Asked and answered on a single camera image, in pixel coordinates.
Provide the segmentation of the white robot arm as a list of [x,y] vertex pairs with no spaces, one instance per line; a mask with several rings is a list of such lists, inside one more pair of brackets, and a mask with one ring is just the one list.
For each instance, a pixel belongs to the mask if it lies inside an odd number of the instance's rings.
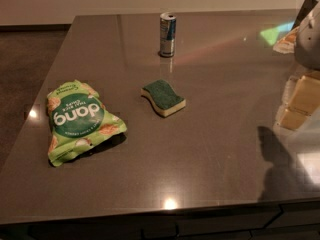
[[300,23],[294,55],[300,65],[320,70],[320,4]]

